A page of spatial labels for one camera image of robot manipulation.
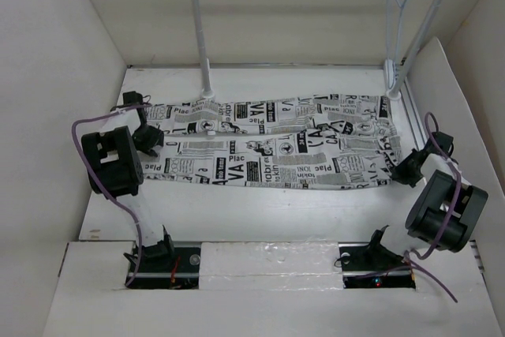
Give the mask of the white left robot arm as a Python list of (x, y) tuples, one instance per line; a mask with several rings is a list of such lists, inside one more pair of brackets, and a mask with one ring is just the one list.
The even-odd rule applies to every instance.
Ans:
[(108, 115), (86, 120), (104, 120), (106, 124), (98, 132), (77, 137), (80, 123), (74, 122), (73, 139), (93, 192), (104, 195), (131, 218), (137, 246), (125, 257), (134, 271), (168, 272), (177, 263), (174, 243), (165, 226), (155, 221), (140, 191), (144, 182), (140, 154), (156, 158), (163, 146), (163, 132), (148, 124), (149, 103), (139, 92), (126, 92), (122, 98), (123, 104)]

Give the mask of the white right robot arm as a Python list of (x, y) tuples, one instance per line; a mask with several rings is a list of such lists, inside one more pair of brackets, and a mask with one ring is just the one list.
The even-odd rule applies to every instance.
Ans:
[(403, 226), (373, 233), (364, 252), (369, 266), (382, 271), (409, 256), (425, 260), (436, 250), (457, 253), (469, 241), (488, 193), (463, 178), (453, 150), (452, 136), (434, 132), (393, 169), (393, 181), (423, 188)]

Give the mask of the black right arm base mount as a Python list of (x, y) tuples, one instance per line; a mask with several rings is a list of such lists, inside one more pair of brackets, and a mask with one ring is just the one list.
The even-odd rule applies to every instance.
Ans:
[(416, 289), (410, 267), (381, 243), (387, 226), (375, 230), (368, 242), (340, 242), (334, 266), (342, 272), (343, 287), (356, 289)]

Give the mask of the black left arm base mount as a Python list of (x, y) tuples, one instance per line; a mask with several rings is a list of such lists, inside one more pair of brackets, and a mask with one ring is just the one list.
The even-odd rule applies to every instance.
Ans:
[(124, 253), (129, 262), (125, 286), (131, 290), (197, 290), (200, 279), (201, 244), (176, 242), (169, 257), (141, 258), (136, 275), (137, 247)]

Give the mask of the newspaper print trousers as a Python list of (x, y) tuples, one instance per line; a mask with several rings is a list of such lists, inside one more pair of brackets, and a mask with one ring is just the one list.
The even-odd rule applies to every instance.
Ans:
[(141, 155), (148, 179), (288, 189), (387, 185), (402, 161), (388, 98), (311, 95), (288, 99), (159, 104), (148, 124), (164, 134)]

